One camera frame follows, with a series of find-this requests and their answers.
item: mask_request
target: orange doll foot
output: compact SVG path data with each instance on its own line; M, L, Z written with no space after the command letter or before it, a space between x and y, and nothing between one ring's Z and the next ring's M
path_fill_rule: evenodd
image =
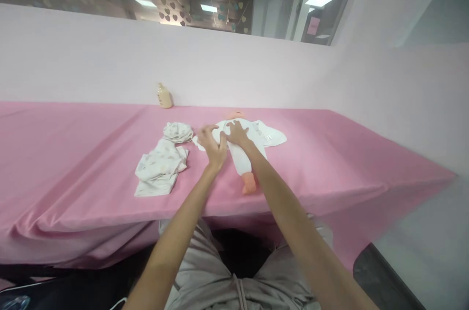
M257 190L256 180L252 172L244 173L241 178L244 181L243 194L252 194Z

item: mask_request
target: lap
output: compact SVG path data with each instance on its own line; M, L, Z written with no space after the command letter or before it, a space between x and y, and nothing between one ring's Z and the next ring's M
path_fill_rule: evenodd
M160 235L169 221L160 221ZM332 231L315 221L316 229L332 248ZM285 243L266 260L253 279L232 277L212 242L212 233L203 220L197 224L165 310L207 309L214 304L235 304L244 289L248 308L320 309L300 267Z

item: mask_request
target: hand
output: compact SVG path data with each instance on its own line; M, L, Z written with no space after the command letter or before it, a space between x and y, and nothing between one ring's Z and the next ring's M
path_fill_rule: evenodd
M220 133L220 145L218 145L212 135L212 131L217 128L216 125L203 127L198 135L198 143L207 152L209 166L219 171L226 159L226 135L224 132Z
M243 129L239 121L234 121L234 123L230 122L227 124L227 126L230 127L230 135L226 136L228 141L241 147L249 143L250 140L246 135L249 128Z

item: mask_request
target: pink tablecloth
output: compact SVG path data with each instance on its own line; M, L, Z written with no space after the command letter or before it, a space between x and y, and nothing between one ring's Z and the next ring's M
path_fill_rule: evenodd
M231 109L147 105L0 103L0 263L102 266L157 239L207 158L192 143L188 169L167 196L136 198L135 167L167 122L195 130ZM334 232L347 267L394 221L454 174L331 111L245 109L284 132L267 157L308 212ZM230 158L204 216L218 227L273 236L262 194L241 195Z

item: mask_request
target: person's left hand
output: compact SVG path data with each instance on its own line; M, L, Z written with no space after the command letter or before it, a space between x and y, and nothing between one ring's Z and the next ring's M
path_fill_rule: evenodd
M219 171L226 159L226 136L224 132L220 133L220 145L218 145L212 135L212 131L217 128L217 125L203 127L198 135L198 143L207 152L209 165Z

